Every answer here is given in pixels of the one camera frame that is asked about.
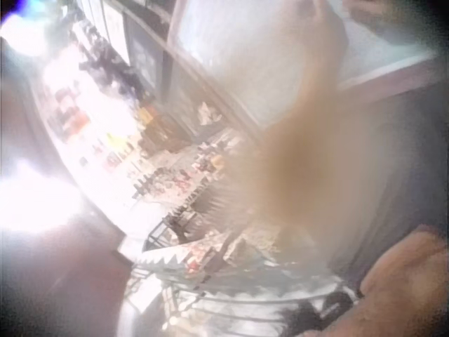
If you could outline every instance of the person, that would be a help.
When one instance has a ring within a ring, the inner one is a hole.
[[[446,83],[352,112],[336,90],[343,22],[326,0],[313,3],[298,25],[301,91],[262,139],[260,211],[287,237],[305,228],[361,297],[309,335],[438,336],[448,314]]]

